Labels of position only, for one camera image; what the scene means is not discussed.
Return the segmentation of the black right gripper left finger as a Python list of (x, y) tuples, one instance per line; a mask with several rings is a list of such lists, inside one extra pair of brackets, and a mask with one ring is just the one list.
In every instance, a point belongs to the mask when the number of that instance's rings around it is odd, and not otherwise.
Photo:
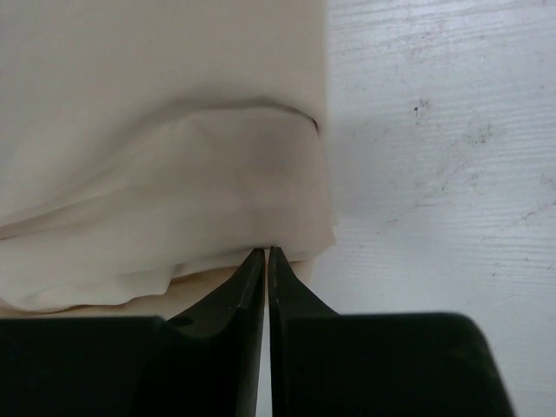
[(4, 416), (251, 416), (265, 255), (170, 319), (4, 319)]

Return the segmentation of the beige cargo trousers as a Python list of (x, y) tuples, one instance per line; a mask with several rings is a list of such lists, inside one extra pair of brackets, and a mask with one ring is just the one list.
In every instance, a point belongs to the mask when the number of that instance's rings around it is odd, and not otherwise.
[(2, 316), (171, 316), (332, 246), (326, 8), (2, 2)]

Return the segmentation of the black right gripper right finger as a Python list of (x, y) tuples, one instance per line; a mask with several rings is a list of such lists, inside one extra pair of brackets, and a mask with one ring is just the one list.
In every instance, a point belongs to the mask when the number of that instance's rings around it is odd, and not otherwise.
[(485, 336), (456, 313), (338, 314), (268, 257), (276, 416), (511, 416)]

